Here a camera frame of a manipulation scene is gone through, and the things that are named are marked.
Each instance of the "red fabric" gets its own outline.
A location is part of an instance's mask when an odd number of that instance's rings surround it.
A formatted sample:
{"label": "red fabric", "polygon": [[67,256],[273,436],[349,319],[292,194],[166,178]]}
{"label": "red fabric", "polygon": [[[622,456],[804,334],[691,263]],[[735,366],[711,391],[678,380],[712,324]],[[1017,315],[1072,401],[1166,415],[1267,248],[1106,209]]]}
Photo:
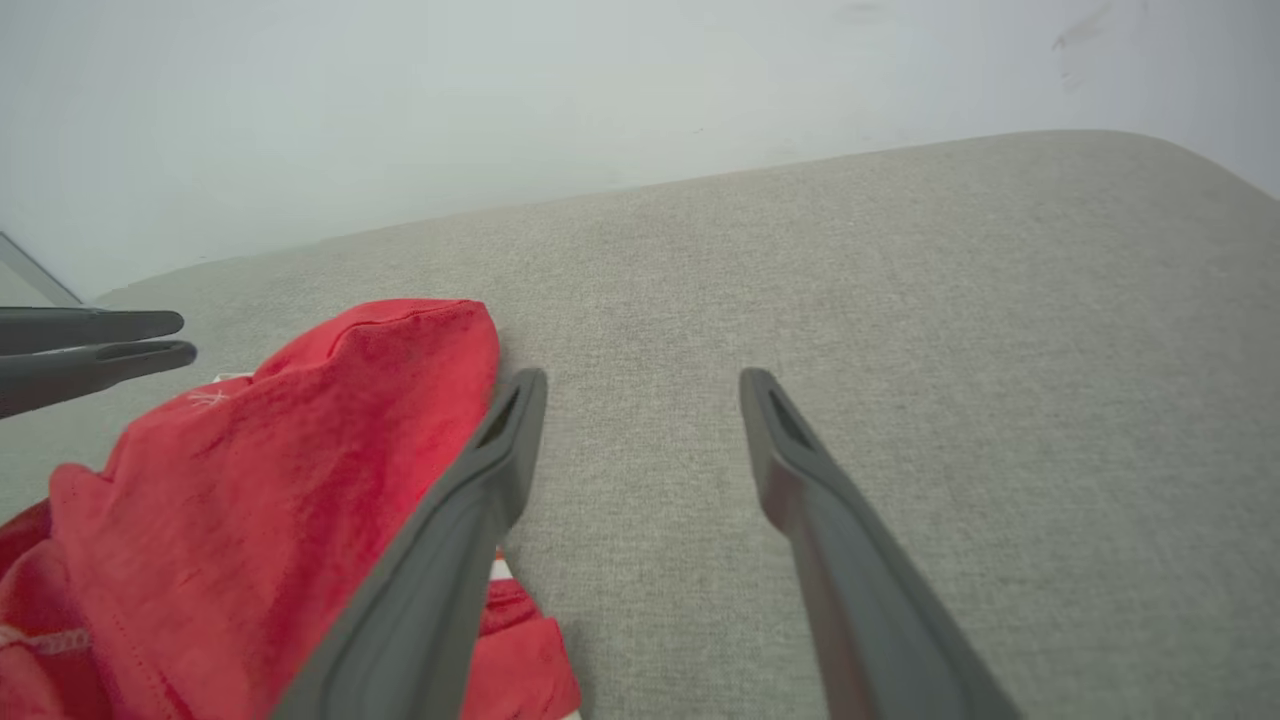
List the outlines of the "red fabric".
{"label": "red fabric", "polygon": [[[6,717],[265,716],[484,416],[497,365],[484,305],[371,302],[143,415],[102,473],[58,468],[0,529]],[[509,716],[492,680],[529,648],[572,680],[539,623],[512,652],[477,644],[468,717]]]}
{"label": "red fabric", "polygon": [[581,702],[556,620],[516,580],[489,583],[462,720],[559,720]]}

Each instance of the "gray couch cushion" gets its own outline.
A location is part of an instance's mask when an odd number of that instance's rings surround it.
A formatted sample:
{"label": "gray couch cushion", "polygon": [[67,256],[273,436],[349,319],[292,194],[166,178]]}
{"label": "gray couch cushion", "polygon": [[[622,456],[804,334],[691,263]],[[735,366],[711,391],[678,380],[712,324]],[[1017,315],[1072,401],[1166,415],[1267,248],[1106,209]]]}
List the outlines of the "gray couch cushion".
{"label": "gray couch cushion", "polygon": [[108,295],[195,368],[0,424],[56,460],[361,301],[475,297],[550,400],[508,541],[599,717],[824,711],[736,375],[772,369],[1030,715],[1280,706],[1280,204],[1028,133],[388,228]]}

